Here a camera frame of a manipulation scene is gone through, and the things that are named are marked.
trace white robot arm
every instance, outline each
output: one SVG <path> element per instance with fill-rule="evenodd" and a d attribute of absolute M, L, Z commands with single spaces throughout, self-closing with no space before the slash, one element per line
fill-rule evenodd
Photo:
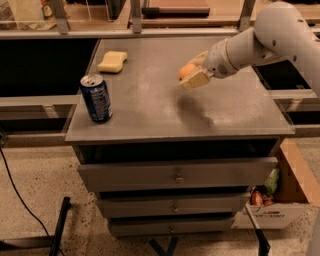
<path fill-rule="evenodd" d="M 276 2 L 259 13 L 254 28 L 220 41 L 191 60 L 197 68 L 186 77 L 180 76 L 181 85 L 195 88 L 211 77 L 225 78 L 246 66 L 285 59 L 320 98 L 320 40 L 294 6 Z"/>

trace cord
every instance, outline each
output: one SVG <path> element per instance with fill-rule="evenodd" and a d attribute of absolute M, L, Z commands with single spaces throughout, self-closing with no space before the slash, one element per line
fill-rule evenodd
<path fill-rule="evenodd" d="M 45 233 L 46 233 L 46 235 L 48 236 L 48 238 L 52 241 L 52 243 L 54 243 L 53 239 L 52 239 L 51 236 L 49 235 L 49 232 L 48 232 L 46 226 L 45 226 L 45 225 L 43 224 L 43 222 L 29 209 L 29 207 L 26 205 L 26 203 L 24 202 L 24 200 L 23 200 L 22 197 L 20 196 L 20 193 L 19 193 L 19 191 L 17 190 L 16 185 L 15 185 L 14 182 L 13 182 L 13 179 L 12 179 L 12 176 L 11 176 L 11 173 L 10 173 L 10 169 L 9 169 L 9 166 L 8 166 L 8 163 L 7 163 L 7 159 L 6 159 L 5 155 L 3 154 L 3 151 L 2 151 L 2 148 L 1 148 L 1 147 L 0 147 L 0 153 L 1 153 L 1 156 L 2 156 L 2 159 L 3 159 L 3 162 L 4 162 L 5 166 L 6 166 L 6 170 L 7 170 L 7 173 L 8 173 L 10 182 L 11 182 L 11 185 L 12 185 L 14 191 L 16 192 L 17 196 L 19 197 L 21 203 L 22 203 L 23 206 L 26 208 L 26 210 L 30 213 L 30 215 L 40 223 L 40 225 L 42 226 L 42 228 L 43 228 L 43 230 L 45 231 Z M 61 250 L 60 248 L 59 248 L 59 251 L 60 251 L 60 253 L 61 253 L 63 256 L 65 256 L 64 253 L 62 252 L 62 250 Z"/>

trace gray cabinet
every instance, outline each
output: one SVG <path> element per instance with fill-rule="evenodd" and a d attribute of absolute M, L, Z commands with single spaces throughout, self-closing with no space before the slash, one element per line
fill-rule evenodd
<path fill-rule="evenodd" d="M 294 133 L 252 68 L 194 91 L 179 87 L 177 68 L 219 40 L 100 42 L 91 73 L 106 51 L 128 53 L 119 74 L 103 74 L 113 117 L 92 122 L 81 99 L 66 142 L 114 236 L 231 228 Z"/>

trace drawer front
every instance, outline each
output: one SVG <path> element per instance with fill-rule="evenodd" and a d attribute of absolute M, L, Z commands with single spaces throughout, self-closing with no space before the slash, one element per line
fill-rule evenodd
<path fill-rule="evenodd" d="M 217 194 L 200 196 L 146 196 L 136 199 L 104 199 L 97 205 L 105 218 L 185 215 L 198 213 L 235 213 L 241 211 L 250 194 Z"/>
<path fill-rule="evenodd" d="M 225 231 L 231 228 L 232 218 L 222 220 L 185 220 L 176 222 L 141 222 L 141 223 L 117 223 L 110 224 L 109 230 L 113 236 L 137 236 L 137 235 L 172 235 L 182 233 L 199 233 Z"/>
<path fill-rule="evenodd" d="M 262 185 L 275 157 L 81 165 L 90 192 Z"/>

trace black stand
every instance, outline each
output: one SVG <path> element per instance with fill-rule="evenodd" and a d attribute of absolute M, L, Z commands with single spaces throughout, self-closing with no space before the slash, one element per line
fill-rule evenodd
<path fill-rule="evenodd" d="M 267 238 L 263 234 L 262 230 L 260 229 L 260 226 L 259 226 L 257 220 L 255 219 L 255 217 L 250 209 L 250 206 L 248 204 L 245 205 L 245 209 L 248 213 L 249 219 L 254 227 L 254 230 L 256 232 L 256 236 L 259 240 L 259 256 L 268 256 L 271 246 L 270 246 Z"/>
<path fill-rule="evenodd" d="M 70 197 L 65 197 L 62 202 L 61 211 L 54 236 L 1 240 L 0 251 L 51 247 L 49 256 L 57 256 L 64 224 L 67 217 L 67 212 L 70 209 L 70 207 Z"/>

